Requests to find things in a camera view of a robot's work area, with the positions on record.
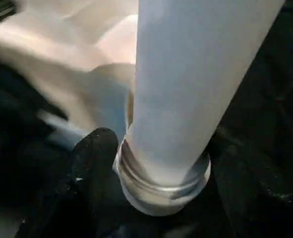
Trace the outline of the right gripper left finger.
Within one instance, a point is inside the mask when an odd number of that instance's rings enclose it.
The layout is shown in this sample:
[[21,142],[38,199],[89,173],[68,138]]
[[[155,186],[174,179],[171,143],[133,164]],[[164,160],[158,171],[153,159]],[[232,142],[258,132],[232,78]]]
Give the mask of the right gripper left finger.
[[109,169],[118,147],[116,134],[100,127],[74,147],[64,172],[41,190],[21,222],[18,238],[91,238],[95,224],[89,204],[98,165]]

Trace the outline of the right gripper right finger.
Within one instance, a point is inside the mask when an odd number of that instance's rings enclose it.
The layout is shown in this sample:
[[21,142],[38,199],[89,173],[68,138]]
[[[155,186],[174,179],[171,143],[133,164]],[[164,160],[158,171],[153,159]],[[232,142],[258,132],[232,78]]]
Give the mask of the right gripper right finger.
[[293,187],[270,158],[221,126],[207,150],[235,236],[293,238]]

